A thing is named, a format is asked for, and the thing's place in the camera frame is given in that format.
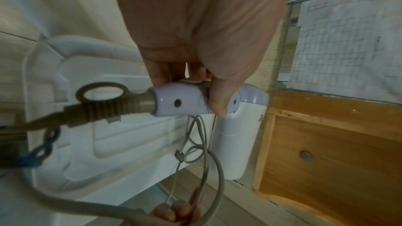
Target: blue cord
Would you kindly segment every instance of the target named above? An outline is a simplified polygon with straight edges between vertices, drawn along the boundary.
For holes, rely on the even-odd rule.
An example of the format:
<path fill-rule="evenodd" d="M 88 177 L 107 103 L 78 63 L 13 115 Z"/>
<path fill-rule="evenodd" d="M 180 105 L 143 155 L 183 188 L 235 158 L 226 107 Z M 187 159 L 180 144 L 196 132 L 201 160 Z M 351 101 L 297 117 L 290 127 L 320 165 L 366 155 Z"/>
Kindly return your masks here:
<path fill-rule="evenodd" d="M 43 164 L 43 161 L 38 157 L 38 154 L 43 151 L 44 153 L 50 153 L 53 149 L 53 143 L 60 137 L 60 128 L 57 128 L 53 136 L 49 138 L 49 140 L 34 148 L 28 155 L 18 158 L 17 160 L 11 163 L 12 167 L 29 167 L 29 168 L 37 168 Z"/>

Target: screw hole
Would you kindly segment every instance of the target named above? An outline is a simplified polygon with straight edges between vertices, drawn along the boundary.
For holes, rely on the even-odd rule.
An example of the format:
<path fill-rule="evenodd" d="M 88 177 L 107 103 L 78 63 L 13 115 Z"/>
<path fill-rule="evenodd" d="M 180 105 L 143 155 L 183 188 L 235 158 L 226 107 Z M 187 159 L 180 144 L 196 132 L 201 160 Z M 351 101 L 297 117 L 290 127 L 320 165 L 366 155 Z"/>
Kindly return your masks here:
<path fill-rule="evenodd" d="M 180 99 L 177 99 L 177 100 L 175 101 L 175 107 L 178 108 L 178 107 L 180 107 L 180 106 L 181 106 L 181 100 L 180 100 Z"/>

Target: paper sheet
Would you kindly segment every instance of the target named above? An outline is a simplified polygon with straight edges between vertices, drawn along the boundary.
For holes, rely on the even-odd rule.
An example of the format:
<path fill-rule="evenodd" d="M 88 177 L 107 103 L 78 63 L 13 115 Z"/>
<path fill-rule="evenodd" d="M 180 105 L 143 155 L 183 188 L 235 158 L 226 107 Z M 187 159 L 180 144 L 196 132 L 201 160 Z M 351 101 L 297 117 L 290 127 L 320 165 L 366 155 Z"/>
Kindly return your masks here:
<path fill-rule="evenodd" d="M 402 0 L 313 0 L 288 88 L 402 103 Z"/>

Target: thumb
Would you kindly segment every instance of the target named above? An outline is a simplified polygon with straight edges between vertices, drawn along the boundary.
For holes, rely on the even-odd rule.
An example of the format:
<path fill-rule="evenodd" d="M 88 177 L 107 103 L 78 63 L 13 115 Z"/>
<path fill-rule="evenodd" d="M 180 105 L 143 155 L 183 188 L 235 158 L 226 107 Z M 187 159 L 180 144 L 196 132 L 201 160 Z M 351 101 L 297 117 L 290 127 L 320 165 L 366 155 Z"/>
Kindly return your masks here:
<path fill-rule="evenodd" d="M 212 77 L 209 84 L 209 107 L 220 118 L 228 113 L 228 103 L 244 81 L 222 80 Z"/>

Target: wooden drawer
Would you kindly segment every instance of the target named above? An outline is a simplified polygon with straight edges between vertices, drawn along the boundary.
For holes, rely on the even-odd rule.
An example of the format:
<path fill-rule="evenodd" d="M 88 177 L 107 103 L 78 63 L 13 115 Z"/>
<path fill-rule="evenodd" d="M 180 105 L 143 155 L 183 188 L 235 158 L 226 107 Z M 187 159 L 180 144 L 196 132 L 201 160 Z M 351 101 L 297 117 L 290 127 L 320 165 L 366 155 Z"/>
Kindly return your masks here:
<path fill-rule="evenodd" d="M 276 93 L 269 113 L 257 195 L 332 225 L 402 225 L 401 106 Z"/>

